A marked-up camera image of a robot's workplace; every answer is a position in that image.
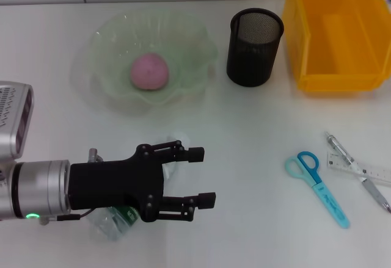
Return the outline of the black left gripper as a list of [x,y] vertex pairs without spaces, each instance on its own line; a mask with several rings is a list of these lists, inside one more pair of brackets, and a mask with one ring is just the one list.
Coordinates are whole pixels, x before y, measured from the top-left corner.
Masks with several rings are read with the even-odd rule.
[[205,149],[186,149],[180,140],[137,148],[128,159],[72,164],[68,199],[72,210],[130,206],[144,222],[193,221],[196,209],[213,209],[214,192],[189,197],[163,197],[162,164],[203,162]]

